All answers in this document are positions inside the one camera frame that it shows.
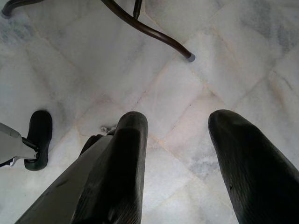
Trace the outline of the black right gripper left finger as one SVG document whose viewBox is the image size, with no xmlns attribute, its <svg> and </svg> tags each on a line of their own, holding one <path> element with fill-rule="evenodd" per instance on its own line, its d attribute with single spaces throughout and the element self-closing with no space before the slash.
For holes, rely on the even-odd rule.
<svg viewBox="0 0 299 224">
<path fill-rule="evenodd" d="M 87 141 L 86 152 L 98 149 L 100 154 L 85 182 L 73 224 L 141 223 L 147 138 L 146 117 L 131 111 L 107 135 Z"/>
</svg>

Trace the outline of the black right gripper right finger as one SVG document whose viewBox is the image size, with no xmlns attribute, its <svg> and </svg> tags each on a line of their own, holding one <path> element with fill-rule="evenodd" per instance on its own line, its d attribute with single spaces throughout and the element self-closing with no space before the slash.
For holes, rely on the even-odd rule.
<svg viewBox="0 0 299 224">
<path fill-rule="evenodd" d="M 211 113 L 208 130 L 238 222 L 298 223 L 299 172 L 278 148 L 230 110 Z"/>
</svg>

